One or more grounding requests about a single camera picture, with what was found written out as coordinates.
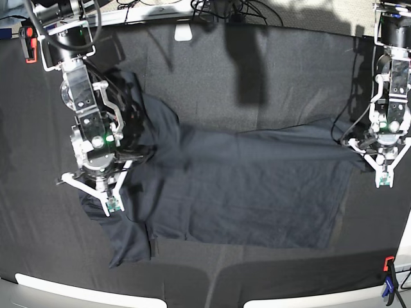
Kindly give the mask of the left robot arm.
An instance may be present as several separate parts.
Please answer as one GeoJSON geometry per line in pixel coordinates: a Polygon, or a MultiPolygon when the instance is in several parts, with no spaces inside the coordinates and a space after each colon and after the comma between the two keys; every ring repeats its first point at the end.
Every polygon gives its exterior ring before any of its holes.
{"type": "Polygon", "coordinates": [[[374,46],[382,55],[372,61],[372,94],[363,112],[369,128],[341,145],[359,154],[374,170],[376,187],[392,187],[394,170],[410,149],[410,1],[375,1],[374,46]]]}

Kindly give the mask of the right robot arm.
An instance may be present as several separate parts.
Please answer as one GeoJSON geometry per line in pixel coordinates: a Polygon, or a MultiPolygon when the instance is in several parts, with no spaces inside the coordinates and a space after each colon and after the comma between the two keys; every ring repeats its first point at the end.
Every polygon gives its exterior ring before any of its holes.
{"type": "Polygon", "coordinates": [[[74,112],[70,141],[78,169],[60,180],[100,201],[106,216],[124,210],[120,190],[133,164],[150,158],[141,143],[147,125],[141,103],[127,96],[90,63],[103,21],[92,31],[83,1],[25,1],[31,26],[19,36],[29,63],[60,71],[60,95],[74,112]]]}

